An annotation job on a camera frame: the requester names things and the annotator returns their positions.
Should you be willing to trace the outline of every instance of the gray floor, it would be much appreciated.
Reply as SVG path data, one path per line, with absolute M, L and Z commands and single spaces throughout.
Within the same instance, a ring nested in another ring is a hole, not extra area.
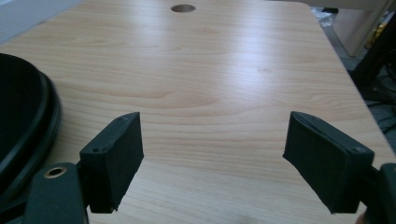
M 341 62 L 344 64 L 346 70 L 354 70 L 356 65 L 364 57 L 367 50 L 363 50 L 359 57 L 349 57 L 343 47 L 343 45 L 338 40 L 331 26 L 323 27 L 323 31 L 329 38 L 334 50 L 340 57 Z M 395 90 L 396 95 L 396 83 L 390 80 L 387 76 L 386 71 L 382 71 L 378 75 L 378 80 L 381 81 L 388 88 Z M 384 133 L 393 151 L 396 153 L 396 107 L 394 105 L 382 105 L 373 101 L 366 101 L 367 106 L 373 114 L 373 117 L 377 121 L 379 128 Z

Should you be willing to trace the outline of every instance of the light wood surface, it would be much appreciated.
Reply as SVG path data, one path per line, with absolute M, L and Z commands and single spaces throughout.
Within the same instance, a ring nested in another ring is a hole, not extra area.
M 170 10 L 180 3 L 196 10 Z M 140 111 L 146 157 L 119 211 L 91 223 L 354 223 L 282 158 L 292 110 L 374 150 L 376 167 L 394 161 L 303 4 L 86 0 L 0 51 L 56 84 L 64 116 L 47 164 L 77 162 L 111 120 Z

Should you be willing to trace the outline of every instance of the wood grain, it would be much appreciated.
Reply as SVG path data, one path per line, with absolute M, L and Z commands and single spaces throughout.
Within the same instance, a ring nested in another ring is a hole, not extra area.
M 146 158 L 119 212 L 91 223 L 354 223 L 331 216 L 282 154 L 290 111 L 394 161 L 309 7 L 265 1 L 86 0 L 0 46 L 56 84 L 47 164 L 140 111 Z

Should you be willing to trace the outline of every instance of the wooden tabletop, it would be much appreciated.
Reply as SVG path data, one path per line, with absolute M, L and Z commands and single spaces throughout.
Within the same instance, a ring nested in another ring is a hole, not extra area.
M 57 87 L 63 123 L 47 164 L 77 162 L 111 120 L 140 111 L 146 157 L 119 211 L 91 223 L 354 223 L 282 158 L 292 110 L 374 150 L 375 167 L 394 161 L 303 4 L 86 0 L 0 51 Z

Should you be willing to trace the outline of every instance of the black round object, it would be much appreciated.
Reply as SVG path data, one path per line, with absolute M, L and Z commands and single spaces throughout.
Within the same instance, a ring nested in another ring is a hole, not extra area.
M 26 186 L 59 130 L 61 106 L 51 81 L 33 65 L 0 54 L 0 207 Z

